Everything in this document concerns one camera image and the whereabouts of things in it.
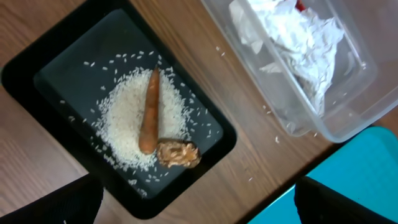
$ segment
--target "tray rim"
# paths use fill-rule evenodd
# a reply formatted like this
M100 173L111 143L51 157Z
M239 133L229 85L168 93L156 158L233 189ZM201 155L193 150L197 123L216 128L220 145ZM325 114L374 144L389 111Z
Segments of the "tray rim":
M156 46L163 58L180 75L203 106L221 125L223 137L203 155L194 169L187 169L152 199L142 198L90 144L58 114L34 86L34 75L57 55L97 24L108 13L123 9L138 28ZM202 175L224 158L235 146L237 135L231 123L210 101L173 53L161 42L136 8L128 0L87 0L67 17L6 64L1 81L6 91L20 103L87 171L99 177L105 188L131 215L140 219L155 217Z

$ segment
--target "plastic bin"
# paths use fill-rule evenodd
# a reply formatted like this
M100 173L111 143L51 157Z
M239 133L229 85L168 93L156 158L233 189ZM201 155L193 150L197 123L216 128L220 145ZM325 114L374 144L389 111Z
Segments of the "plastic bin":
M233 0L202 0L284 129L293 136L319 132L343 142L398 104L398 1L304 0L320 18L334 17L345 31L338 44L332 85L322 116L287 69L247 0L237 0L264 45L258 54L241 43L232 22ZM282 73L260 68L275 62Z

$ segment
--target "wooden table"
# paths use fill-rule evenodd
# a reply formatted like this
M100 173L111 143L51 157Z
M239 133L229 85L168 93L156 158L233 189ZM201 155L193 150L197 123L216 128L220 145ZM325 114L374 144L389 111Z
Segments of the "wooden table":
M0 67L83 0L0 0ZM157 217L132 217L105 193L96 223L233 223L330 143L288 136L200 0L133 0L157 35L236 128L236 147ZM398 133L391 111L379 124ZM0 87L0 216L87 171Z

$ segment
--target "brown crumpled object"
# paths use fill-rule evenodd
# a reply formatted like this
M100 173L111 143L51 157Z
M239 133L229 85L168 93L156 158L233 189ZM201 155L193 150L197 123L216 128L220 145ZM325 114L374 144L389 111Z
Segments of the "brown crumpled object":
M174 139L160 140L156 156L159 163L168 168L174 165L194 168L201 159L199 148L193 142Z

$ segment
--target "red object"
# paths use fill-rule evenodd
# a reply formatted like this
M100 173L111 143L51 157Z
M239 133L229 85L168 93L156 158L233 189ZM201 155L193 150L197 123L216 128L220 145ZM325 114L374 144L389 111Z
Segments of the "red object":
M296 8L302 12L305 10L304 4L301 2L301 0L297 0Z

